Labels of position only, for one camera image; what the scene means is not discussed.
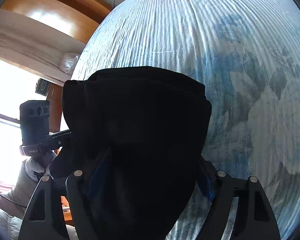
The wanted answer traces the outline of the white gloved left hand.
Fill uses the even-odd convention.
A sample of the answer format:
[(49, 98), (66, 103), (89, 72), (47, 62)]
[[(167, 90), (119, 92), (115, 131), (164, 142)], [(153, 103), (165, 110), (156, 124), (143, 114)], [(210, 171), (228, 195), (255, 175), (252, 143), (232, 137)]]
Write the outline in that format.
[(50, 166), (54, 159), (57, 157), (55, 152), (47, 152), (46, 155), (40, 158), (31, 157), (25, 163), (26, 174), (35, 182), (40, 181), (42, 176), (51, 175)]

